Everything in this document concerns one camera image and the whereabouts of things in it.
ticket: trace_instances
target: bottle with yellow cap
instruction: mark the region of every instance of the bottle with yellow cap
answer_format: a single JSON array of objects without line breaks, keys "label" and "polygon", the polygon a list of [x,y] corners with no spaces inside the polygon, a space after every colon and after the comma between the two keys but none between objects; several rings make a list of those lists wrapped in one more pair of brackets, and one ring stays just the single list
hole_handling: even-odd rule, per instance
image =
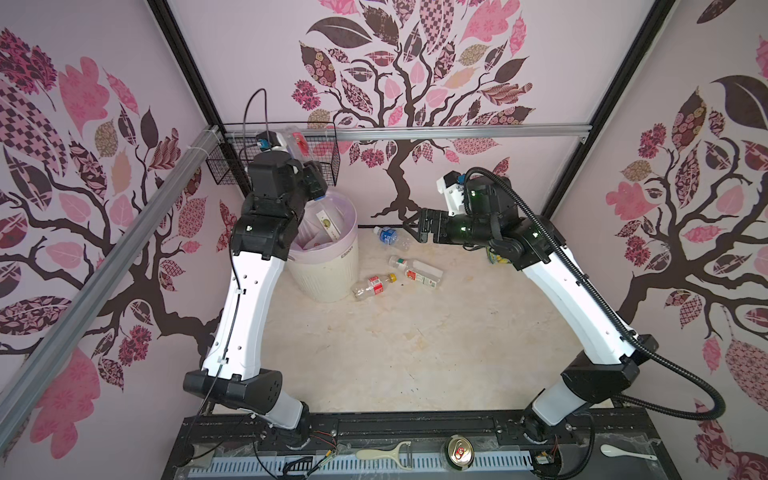
[{"label": "bottle with yellow cap", "polygon": [[352,293],[356,300],[363,300],[369,296],[379,295],[384,291],[386,283],[394,283],[395,281],[397,281],[397,277],[394,273],[373,275],[352,285]]}]

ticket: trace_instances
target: wire basket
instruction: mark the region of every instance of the wire basket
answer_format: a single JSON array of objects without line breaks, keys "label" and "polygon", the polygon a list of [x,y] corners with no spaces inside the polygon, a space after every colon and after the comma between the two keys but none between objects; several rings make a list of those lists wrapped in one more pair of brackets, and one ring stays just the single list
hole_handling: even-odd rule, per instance
[{"label": "wire basket", "polygon": [[[341,157],[339,156],[339,143],[336,141],[336,126],[330,122],[306,122],[283,121],[270,122],[270,126],[276,125],[280,129],[281,124],[309,125],[310,128],[300,130],[300,133],[306,140],[306,146],[312,161],[317,161],[320,165],[320,173],[330,187],[336,186],[336,179],[339,176],[339,165]],[[237,131],[242,124],[225,124],[230,131]],[[249,123],[248,125],[263,126],[263,123]],[[250,132],[243,139],[242,135],[226,135],[226,144],[219,144],[208,156],[206,163],[210,174],[213,175],[216,185],[240,185],[241,188],[247,186],[248,191],[252,189],[250,178],[247,175],[248,164],[258,155],[261,150],[255,145],[256,133]],[[233,171],[233,164],[237,165],[237,152],[242,150],[240,155],[243,160],[240,164],[243,166],[241,173]]]}]

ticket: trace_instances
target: bottle label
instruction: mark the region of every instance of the bottle label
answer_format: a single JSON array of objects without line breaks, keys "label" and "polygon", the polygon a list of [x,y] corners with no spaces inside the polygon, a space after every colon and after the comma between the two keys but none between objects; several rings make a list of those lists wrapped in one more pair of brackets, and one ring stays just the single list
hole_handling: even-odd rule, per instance
[{"label": "bottle label", "polygon": [[413,270],[407,270],[406,275],[411,280],[415,280],[419,283],[423,283],[424,285],[429,286],[431,288],[437,288],[437,282],[421,275],[420,273],[416,273]]},{"label": "bottle label", "polygon": [[384,291],[382,281],[377,276],[372,276],[368,279],[368,284],[373,287],[373,294],[379,295]]},{"label": "bottle label", "polygon": [[394,245],[397,241],[397,232],[389,227],[382,228],[382,231],[379,232],[379,240],[387,245]]}]

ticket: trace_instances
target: black wire mesh basket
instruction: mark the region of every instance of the black wire mesh basket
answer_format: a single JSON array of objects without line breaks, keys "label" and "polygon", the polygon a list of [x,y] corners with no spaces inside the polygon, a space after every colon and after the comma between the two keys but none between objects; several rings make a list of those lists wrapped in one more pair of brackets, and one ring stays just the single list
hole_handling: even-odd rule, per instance
[{"label": "black wire mesh basket", "polygon": [[[296,129],[303,135],[306,143],[300,145],[300,149],[304,157],[311,161],[317,161],[328,186],[336,186],[341,163],[339,142],[336,140],[336,125],[332,122],[276,121],[270,122],[270,130],[281,131],[286,127],[286,124],[296,126]],[[257,132],[251,131],[243,138],[242,134],[239,133],[242,125],[225,124],[228,131],[235,133],[225,136],[227,143],[219,144],[208,155],[206,163],[216,185],[245,187],[247,184],[248,191],[250,191],[250,178],[247,175],[248,164],[261,152],[261,149],[256,145]],[[258,128],[265,127],[263,122],[250,122],[246,125],[256,125]],[[236,171],[238,161],[243,167],[240,172]]]}]

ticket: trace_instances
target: bottle with blue label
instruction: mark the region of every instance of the bottle with blue label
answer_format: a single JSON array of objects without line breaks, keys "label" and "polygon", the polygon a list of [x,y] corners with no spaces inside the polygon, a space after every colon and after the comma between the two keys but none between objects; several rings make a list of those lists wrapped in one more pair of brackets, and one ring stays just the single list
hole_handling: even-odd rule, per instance
[{"label": "bottle with blue label", "polygon": [[407,252],[411,247],[411,239],[405,234],[399,235],[394,228],[374,227],[373,233],[382,243],[395,247],[397,250]]}]

